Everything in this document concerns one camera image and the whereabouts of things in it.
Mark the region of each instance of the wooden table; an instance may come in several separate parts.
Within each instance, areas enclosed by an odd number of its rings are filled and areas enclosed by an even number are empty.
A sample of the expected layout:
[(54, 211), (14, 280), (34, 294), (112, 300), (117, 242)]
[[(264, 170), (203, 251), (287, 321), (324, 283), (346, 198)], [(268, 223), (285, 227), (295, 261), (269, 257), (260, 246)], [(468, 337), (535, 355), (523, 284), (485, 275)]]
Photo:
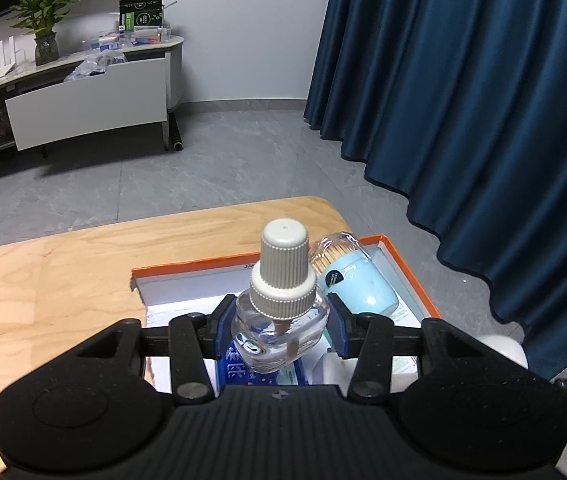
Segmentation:
[(317, 197), (206, 209), (0, 247), (0, 391), (118, 319), (145, 319), (131, 269), (259, 251), (263, 226), (301, 221), (310, 239), (347, 230)]

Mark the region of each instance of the plant pot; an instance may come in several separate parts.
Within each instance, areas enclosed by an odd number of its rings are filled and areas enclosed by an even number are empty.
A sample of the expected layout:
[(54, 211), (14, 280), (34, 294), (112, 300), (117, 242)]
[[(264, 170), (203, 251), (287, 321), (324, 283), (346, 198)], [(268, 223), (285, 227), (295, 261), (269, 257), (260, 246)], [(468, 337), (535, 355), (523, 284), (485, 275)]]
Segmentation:
[(37, 66), (59, 59), (59, 48), (57, 47), (57, 40), (54, 38), (54, 32), (35, 38), (35, 43), (37, 44), (35, 48), (35, 64)]

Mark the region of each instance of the clear plastic lid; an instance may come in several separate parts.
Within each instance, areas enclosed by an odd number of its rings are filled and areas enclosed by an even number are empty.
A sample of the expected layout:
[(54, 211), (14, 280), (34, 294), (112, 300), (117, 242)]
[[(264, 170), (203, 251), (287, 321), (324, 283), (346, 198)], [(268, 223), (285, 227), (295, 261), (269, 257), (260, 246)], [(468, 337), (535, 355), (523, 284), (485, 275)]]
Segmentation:
[(370, 258), (355, 235), (346, 232), (334, 233), (314, 243), (308, 252), (308, 259), (317, 276), (320, 276), (326, 267), (353, 251), (361, 251)]

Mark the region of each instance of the screw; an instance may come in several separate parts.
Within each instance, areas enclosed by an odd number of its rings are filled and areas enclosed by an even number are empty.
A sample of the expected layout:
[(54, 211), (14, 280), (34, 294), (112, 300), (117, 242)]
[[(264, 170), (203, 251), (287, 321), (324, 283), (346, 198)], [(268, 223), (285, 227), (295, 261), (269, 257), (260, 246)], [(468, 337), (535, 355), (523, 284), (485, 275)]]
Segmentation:
[(208, 395), (208, 386), (201, 383), (179, 384), (177, 394), (184, 399), (201, 399)]
[(353, 385), (353, 393), (364, 399), (374, 399), (384, 394), (383, 386), (375, 381), (361, 381)]
[(277, 390), (274, 394), (271, 394), (277, 400), (284, 400), (289, 397), (289, 393), (286, 390)]

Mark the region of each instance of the gray tile floor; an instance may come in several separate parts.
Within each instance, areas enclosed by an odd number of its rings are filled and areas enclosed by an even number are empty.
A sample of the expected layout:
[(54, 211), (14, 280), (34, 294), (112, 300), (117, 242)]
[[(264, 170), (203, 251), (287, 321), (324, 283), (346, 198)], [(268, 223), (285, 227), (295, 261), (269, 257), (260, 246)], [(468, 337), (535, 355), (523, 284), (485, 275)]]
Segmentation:
[[(489, 290), (436, 259), (437, 238), (406, 219), (407, 199), (373, 186), (298, 110), (181, 116), (186, 146), (166, 153), (158, 125), (57, 142), (0, 162), (0, 245), (118, 221), (288, 196), (332, 202), (358, 235), (390, 237), (445, 319), (472, 335), (521, 339), (489, 313)], [(562, 376), (567, 376), (567, 369)], [(561, 461), (567, 473), (567, 452)]]

